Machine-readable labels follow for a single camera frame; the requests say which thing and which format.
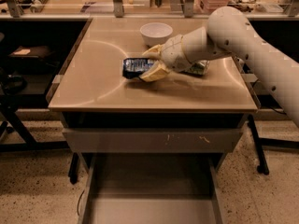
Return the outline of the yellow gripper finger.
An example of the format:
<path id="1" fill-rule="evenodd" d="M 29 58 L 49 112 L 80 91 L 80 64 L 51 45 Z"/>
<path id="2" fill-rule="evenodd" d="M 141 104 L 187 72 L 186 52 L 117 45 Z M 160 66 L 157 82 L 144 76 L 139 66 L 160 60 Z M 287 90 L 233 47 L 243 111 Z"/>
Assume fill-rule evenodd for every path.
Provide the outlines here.
<path id="1" fill-rule="evenodd" d="M 152 60 L 160 60 L 161 59 L 161 51 L 163 46 L 162 45 L 155 45 L 150 49 L 146 50 L 142 53 L 144 58 L 149 58 Z"/>
<path id="2" fill-rule="evenodd" d="M 148 71 L 140 75 L 139 78 L 145 82 L 153 82 L 167 77 L 169 73 L 170 70 L 163 62 L 156 61 L 153 66 Z"/>

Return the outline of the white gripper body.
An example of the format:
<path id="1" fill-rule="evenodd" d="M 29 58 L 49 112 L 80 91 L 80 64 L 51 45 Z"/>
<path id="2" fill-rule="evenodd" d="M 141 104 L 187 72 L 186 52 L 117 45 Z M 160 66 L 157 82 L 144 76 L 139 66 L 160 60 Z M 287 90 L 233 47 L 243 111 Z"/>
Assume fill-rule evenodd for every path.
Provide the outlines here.
<path id="1" fill-rule="evenodd" d="M 169 38 L 160 51 L 161 61 L 175 72 L 188 70 L 200 61 L 213 61 L 230 55 L 230 51 L 221 49 L 211 40 L 205 27 Z"/>

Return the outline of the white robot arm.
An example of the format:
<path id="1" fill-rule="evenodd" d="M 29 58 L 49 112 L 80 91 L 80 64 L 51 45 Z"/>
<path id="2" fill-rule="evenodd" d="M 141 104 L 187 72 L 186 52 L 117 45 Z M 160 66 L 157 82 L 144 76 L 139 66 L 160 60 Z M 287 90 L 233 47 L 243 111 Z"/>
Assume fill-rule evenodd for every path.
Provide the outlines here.
<path id="1" fill-rule="evenodd" d="M 143 53 L 154 65 L 140 78 L 152 82 L 170 72 L 182 72 L 202 60 L 234 55 L 263 83 L 266 90 L 299 126 L 299 63 L 264 41 L 242 12 L 220 7 L 206 25 L 169 38 Z"/>

